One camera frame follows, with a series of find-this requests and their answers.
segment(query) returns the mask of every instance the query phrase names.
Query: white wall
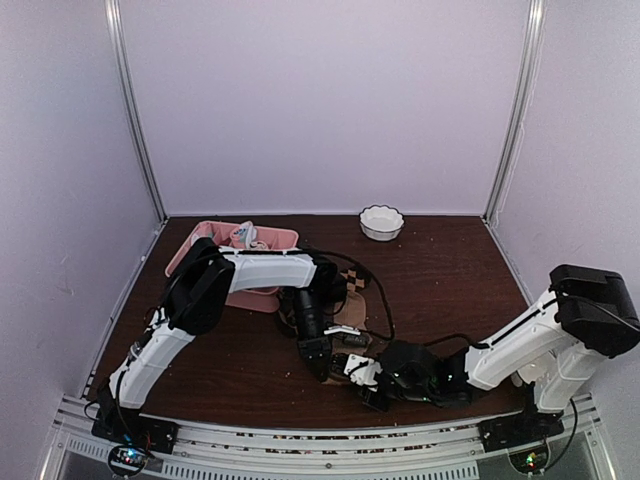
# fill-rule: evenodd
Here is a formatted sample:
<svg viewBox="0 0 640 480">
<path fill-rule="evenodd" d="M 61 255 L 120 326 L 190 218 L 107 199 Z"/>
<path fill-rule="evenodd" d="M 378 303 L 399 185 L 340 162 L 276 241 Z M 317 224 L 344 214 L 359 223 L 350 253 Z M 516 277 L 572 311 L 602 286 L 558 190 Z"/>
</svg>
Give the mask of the white wall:
<svg viewBox="0 0 640 480">
<path fill-rule="evenodd" d="M 171 214 L 484 211 L 527 0 L 124 0 Z"/>
<path fill-rule="evenodd" d="M 533 296 L 560 263 L 621 272 L 640 310 L 640 2 L 551 1 L 499 237 Z M 638 478 L 640 348 L 591 385 Z"/>
<path fill-rule="evenodd" d="M 0 478 L 28 479 L 156 222 L 104 2 L 0 12 Z"/>
</svg>

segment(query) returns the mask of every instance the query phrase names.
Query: enclosure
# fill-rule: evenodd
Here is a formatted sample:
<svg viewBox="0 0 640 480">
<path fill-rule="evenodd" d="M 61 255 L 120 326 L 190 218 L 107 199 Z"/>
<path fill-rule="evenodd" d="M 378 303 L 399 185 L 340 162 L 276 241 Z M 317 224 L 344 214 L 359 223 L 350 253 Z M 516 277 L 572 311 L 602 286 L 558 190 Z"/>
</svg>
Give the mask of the enclosure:
<svg viewBox="0 0 640 480">
<path fill-rule="evenodd" d="M 83 406 L 203 220 L 358 258 L 412 341 L 492 335 L 565 263 L 620 272 L 640 301 L 637 2 L 0 5 L 3 478 L 111 478 Z M 361 233 L 371 205 L 405 216 L 396 240 Z M 635 478 L 638 351 L 576 396 L 581 420 L 567 410 L 552 452 L 578 433 L 548 478 Z M 521 408 L 509 382 L 467 409 L 380 414 L 297 362 L 270 317 L 227 308 L 149 397 L 183 449 L 145 475 L 519 478 L 474 430 Z M 207 463 L 190 442 L 223 451 Z"/>
</svg>

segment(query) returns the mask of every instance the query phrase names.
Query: white bowl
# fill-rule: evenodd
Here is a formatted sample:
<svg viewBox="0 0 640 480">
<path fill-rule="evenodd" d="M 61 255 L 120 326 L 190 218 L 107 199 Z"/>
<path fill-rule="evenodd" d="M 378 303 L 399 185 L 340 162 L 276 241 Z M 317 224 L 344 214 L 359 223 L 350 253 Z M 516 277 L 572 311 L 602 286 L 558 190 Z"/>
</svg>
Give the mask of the white bowl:
<svg viewBox="0 0 640 480">
<path fill-rule="evenodd" d="M 360 214 L 360 228 L 371 240 L 388 242 L 398 235 L 404 226 L 402 214 L 395 208 L 373 205 Z"/>
</svg>

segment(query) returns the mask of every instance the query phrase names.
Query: brown wooden table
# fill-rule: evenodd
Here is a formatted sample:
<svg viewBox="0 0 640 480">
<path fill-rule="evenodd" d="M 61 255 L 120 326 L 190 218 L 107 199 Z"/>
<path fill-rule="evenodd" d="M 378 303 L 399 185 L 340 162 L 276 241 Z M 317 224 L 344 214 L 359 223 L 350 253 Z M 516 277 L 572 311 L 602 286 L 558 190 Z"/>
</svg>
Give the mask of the brown wooden table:
<svg viewBox="0 0 640 480">
<path fill-rule="evenodd" d="M 243 221 L 246 218 L 213 218 Z M 157 304 L 164 268 L 205 218 L 172 218 L 150 255 L 97 369 L 95 387 L 124 359 Z M 290 228 L 300 245 L 343 252 L 374 271 L 393 308 L 397 338 L 412 342 L 463 332 L 481 340 L 525 308 L 525 302 L 479 218 L 407 217 L 396 241 L 376 243 L 355 216 L 252 217 L 254 224 Z M 375 287 L 363 292 L 369 328 L 385 330 Z M 447 354 L 460 343 L 441 345 Z M 227 308 L 214 331 L 195 339 L 159 379 L 146 413 L 228 425 L 349 428 L 408 425 L 497 414 L 520 408 L 509 382 L 465 409 L 395 402 L 388 413 L 364 407 L 351 387 L 319 384 L 299 360 L 295 340 L 277 332 L 271 315 Z"/>
</svg>

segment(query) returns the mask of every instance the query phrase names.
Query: pink basket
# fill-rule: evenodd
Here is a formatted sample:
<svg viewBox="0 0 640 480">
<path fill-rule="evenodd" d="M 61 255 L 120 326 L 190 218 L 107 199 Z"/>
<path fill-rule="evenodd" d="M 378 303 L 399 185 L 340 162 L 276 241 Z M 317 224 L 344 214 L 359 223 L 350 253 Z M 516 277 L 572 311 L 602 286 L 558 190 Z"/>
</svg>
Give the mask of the pink basket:
<svg viewBox="0 0 640 480">
<path fill-rule="evenodd" d="M 189 234 L 178 252 L 167 265 L 164 273 L 171 276 L 180 261 L 187 254 L 196 240 L 209 237 L 218 246 L 230 246 L 231 234 L 239 227 L 237 223 L 226 222 L 200 222 Z M 298 244 L 298 232 L 281 228 L 258 227 L 256 240 L 267 244 L 270 250 L 286 250 L 294 248 Z M 256 312 L 273 313 L 280 307 L 280 301 L 276 294 L 278 288 L 257 288 L 235 292 L 227 297 L 226 305 L 245 308 Z"/>
</svg>

